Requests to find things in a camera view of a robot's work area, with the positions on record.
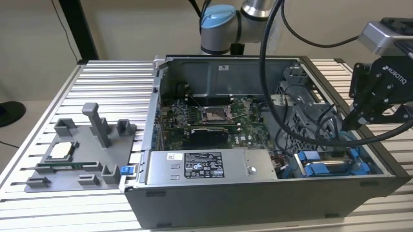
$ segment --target motherboard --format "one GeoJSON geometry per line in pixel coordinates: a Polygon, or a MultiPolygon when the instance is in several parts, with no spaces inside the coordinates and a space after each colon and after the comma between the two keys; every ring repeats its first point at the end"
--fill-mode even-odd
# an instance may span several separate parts
{"type": "Polygon", "coordinates": [[[274,152],[254,97],[195,98],[161,107],[164,150],[244,147],[274,152]]]}

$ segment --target gray fixture post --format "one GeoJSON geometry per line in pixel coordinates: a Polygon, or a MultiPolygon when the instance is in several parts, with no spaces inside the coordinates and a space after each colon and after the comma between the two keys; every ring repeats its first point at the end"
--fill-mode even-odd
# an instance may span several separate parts
{"type": "Polygon", "coordinates": [[[81,112],[87,117],[89,117],[92,128],[95,130],[101,147],[109,147],[112,144],[108,138],[107,130],[101,124],[101,120],[97,114],[97,108],[97,103],[88,102],[84,103],[81,112]]]}

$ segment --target label sticker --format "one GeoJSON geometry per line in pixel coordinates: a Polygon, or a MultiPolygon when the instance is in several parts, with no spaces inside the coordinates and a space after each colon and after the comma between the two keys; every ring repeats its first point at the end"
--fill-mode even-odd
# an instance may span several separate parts
{"type": "Polygon", "coordinates": [[[181,153],[168,153],[167,160],[181,160],[183,154],[181,153]]]}
{"type": "Polygon", "coordinates": [[[184,153],[184,177],[222,178],[224,177],[224,164],[220,152],[184,153]]]}
{"type": "Polygon", "coordinates": [[[218,71],[228,71],[230,70],[230,66],[228,65],[219,65],[218,66],[218,71]]]}

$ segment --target metal slotted platform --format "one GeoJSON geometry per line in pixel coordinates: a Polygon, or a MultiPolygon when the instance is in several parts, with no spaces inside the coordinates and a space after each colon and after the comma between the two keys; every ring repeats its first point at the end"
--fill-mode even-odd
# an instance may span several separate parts
{"type": "MultiPolygon", "coordinates": [[[[320,73],[350,103],[347,97],[351,69],[332,59],[312,60],[320,73]]],[[[22,182],[33,173],[58,118],[87,124],[81,114],[85,102],[99,103],[99,114],[108,123],[127,118],[137,125],[129,163],[137,163],[152,83],[151,61],[89,61],[76,67],[50,106],[0,175],[0,230],[12,231],[120,231],[140,230],[125,197],[119,190],[84,190],[25,193],[22,182]]],[[[373,125],[381,134],[397,125],[373,125]]],[[[413,175],[413,133],[386,140],[383,145],[413,175]]],[[[345,219],[228,226],[180,230],[185,232],[375,232],[413,231],[413,181],[391,196],[369,200],[345,219]]]]}

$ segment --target wire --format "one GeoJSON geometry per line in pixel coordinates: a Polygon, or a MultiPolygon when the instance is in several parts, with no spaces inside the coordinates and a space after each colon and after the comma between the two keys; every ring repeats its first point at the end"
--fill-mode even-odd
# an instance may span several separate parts
{"type": "Polygon", "coordinates": [[[310,139],[306,138],[296,133],[294,133],[288,127],[283,124],[282,119],[276,113],[275,106],[271,100],[271,95],[268,92],[267,88],[267,83],[266,83],[266,68],[264,68],[264,56],[266,56],[266,47],[267,47],[267,41],[268,41],[268,36],[270,36],[270,30],[274,22],[274,18],[276,15],[276,11],[279,10],[279,7],[282,5],[283,0],[276,0],[268,15],[268,20],[264,25],[264,30],[263,30],[263,39],[260,43],[260,48],[259,48],[259,79],[260,79],[260,86],[262,86],[262,91],[263,91],[263,97],[268,105],[268,110],[271,112],[271,115],[275,119],[275,122],[279,124],[282,127],[283,131],[294,138],[300,140],[304,143],[319,145],[319,146],[341,146],[341,147],[353,147],[353,146],[359,146],[370,143],[379,142],[385,139],[389,139],[402,132],[405,132],[411,126],[413,126],[413,119],[410,119],[406,123],[403,123],[401,126],[398,126],[395,129],[390,130],[389,132],[373,136],[366,139],[361,140],[354,140],[354,141],[327,141],[327,140],[316,140],[316,139],[310,139]]]}
{"type": "Polygon", "coordinates": [[[198,7],[195,0],[188,0],[188,2],[191,3],[191,5],[193,7],[193,10],[196,12],[198,17],[200,17],[200,10],[199,10],[199,7],[198,7]]]}
{"type": "Polygon", "coordinates": [[[322,120],[322,118],[323,118],[323,116],[330,112],[330,110],[332,109],[332,107],[334,107],[334,103],[328,106],[328,108],[320,113],[320,115],[319,115],[319,117],[318,117],[318,119],[316,119],[316,124],[319,124],[320,123],[320,120],[322,120]]]}
{"type": "MultiPolygon", "coordinates": [[[[308,92],[308,94],[311,95],[311,92],[310,92],[310,90],[307,89],[307,87],[303,86],[303,85],[299,85],[299,84],[291,84],[291,85],[288,85],[287,88],[284,88],[284,90],[283,90],[284,95],[287,95],[286,91],[287,91],[288,88],[292,87],[292,86],[298,86],[298,87],[304,88],[304,90],[306,90],[306,91],[308,92]]],[[[304,117],[310,120],[310,122],[312,122],[315,125],[319,124],[319,123],[316,123],[316,121],[308,116],[308,114],[307,114],[307,112],[306,112],[306,110],[304,110],[304,107],[302,108],[302,113],[303,113],[304,117]]]]}
{"type": "Polygon", "coordinates": [[[199,34],[200,34],[202,20],[204,18],[206,10],[208,5],[211,4],[211,1],[212,0],[204,0],[204,4],[202,5],[200,17],[199,17],[199,34]]]}
{"type": "Polygon", "coordinates": [[[8,146],[12,146],[12,147],[14,147],[14,148],[20,148],[18,146],[16,146],[16,145],[12,145],[12,144],[8,144],[8,143],[5,143],[5,142],[2,142],[2,141],[0,141],[0,144],[4,144],[4,145],[8,145],[8,146]]]}
{"type": "Polygon", "coordinates": [[[337,126],[337,119],[334,116],[330,116],[330,117],[326,117],[319,125],[316,126],[316,129],[315,129],[315,138],[318,137],[318,133],[319,133],[319,130],[322,128],[322,125],[326,123],[326,121],[331,120],[332,121],[332,126],[334,126],[334,138],[338,139],[339,138],[339,134],[338,134],[338,126],[337,126]]]}
{"type": "MultiPolygon", "coordinates": [[[[287,113],[288,113],[288,102],[286,100],[286,98],[283,98],[284,104],[283,104],[283,115],[282,115],[282,123],[284,124],[286,121],[286,117],[287,117],[287,113]]],[[[278,148],[278,150],[286,154],[288,157],[292,157],[292,154],[290,152],[286,151],[284,148],[282,148],[282,146],[278,143],[278,137],[280,135],[282,129],[279,128],[275,134],[275,138],[274,138],[274,142],[275,142],[275,146],[278,148]]]]}
{"type": "Polygon", "coordinates": [[[60,15],[58,15],[58,13],[57,13],[57,9],[56,9],[56,5],[54,5],[53,0],[50,0],[50,2],[52,2],[52,5],[53,5],[53,9],[54,9],[54,12],[56,12],[56,15],[57,15],[57,19],[58,19],[60,25],[61,25],[63,30],[64,30],[67,43],[68,43],[68,45],[69,45],[72,54],[73,54],[73,56],[75,56],[75,61],[76,61],[76,63],[77,63],[77,60],[79,60],[79,59],[77,59],[76,53],[75,53],[73,48],[72,48],[72,45],[71,45],[69,35],[68,35],[67,30],[65,30],[65,28],[64,28],[64,25],[63,25],[63,22],[61,22],[61,19],[60,19],[60,15]]]}
{"type": "Polygon", "coordinates": [[[318,44],[315,42],[308,41],[306,38],[303,38],[300,35],[298,35],[298,33],[292,30],[286,17],[284,17],[284,12],[283,12],[283,5],[284,5],[284,1],[282,2],[282,21],[284,24],[284,27],[288,29],[290,33],[296,37],[296,39],[299,39],[300,41],[303,41],[306,44],[315,46],[315,47],[320,47],[320,48],[331,48],[331,47],[338,47],[345,45],[349,42],[353,42],[354,40],[358,39],[358,36],[351,37],[350,39],[341,41],[339,43],[334,43],[334,44],[318,44]]]}

